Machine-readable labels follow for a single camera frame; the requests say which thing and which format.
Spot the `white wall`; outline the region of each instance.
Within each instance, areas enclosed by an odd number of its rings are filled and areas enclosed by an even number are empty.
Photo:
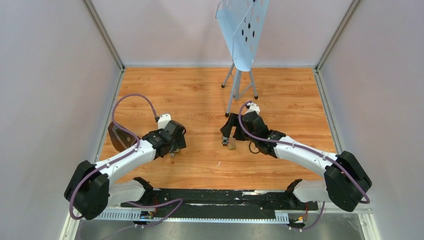
[[[0,239],[59,238],[118,78],[82,1],[1,1]]]
[[[229,65],[220,0],[92,0],[126,65]],[[271,0],[255,65],[318,63],[351,0]]]
[[[384,240],[424,236],[424,1],[364,0],[322,71]]]

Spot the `worn black surface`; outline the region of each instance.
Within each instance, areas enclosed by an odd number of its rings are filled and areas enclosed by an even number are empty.
[[[268,192],[261,195],[243,195],[253,190],[216,189],[172,189],[153,191],[151,205],[183,199],[183,204],[172,214],[173,218],[214,218],[214,219],[275,219],[274,210],[304,211],[306,205],[293,199],[289,192]],[[157,209],[155,217],[165,217],[178,204]],[[317,210],[316,202],[308,203],[309,210]]]

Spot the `robotic arm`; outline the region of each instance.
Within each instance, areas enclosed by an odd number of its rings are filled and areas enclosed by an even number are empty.
[[[257,104],[248,102],[246,107],[244,115],[241,115],[242,109],[239,114],[231,113],[227,123],[221,128],[224,146],[229,144],[232,128],[236,127],[233,135],[235,140],[251,141],[262,154],[289,160],[320,175],[325,183],[320,181],[310,184],[309,190],[319,192],[321,187],[325,189],[327,196],[322,197],[325,194],[321,194],[322,199],[316,199],[317,195],[310,197],[301,190],[308,183],[295,181],[293,193],[301,202],[331,200],[347,212],[352,212],[358,203],[369,203],[366,192],[372,182],[352,153],[343,151],[335,154],[299,143],[280,131],[268,129],[259,116]]]
[[[94,219],[109,206],[152,199],[147,193],[150,193],[153,187],[141,177],[125,183],[116,181],[142,164],[186,147],[186,128],[183,125],[172,120],[169,114],[163,114],[156,120],[158,129],[141,137],[138,147],[134,144],[137,139],[119,131],[111,123],[110,137],[120,153],[94,164],[85,160],[77,166],[64,193],[64,197],[70,202],[74,190],[83,178],[101,169],[82,184],[73,201],[73,206],[85,219]]]

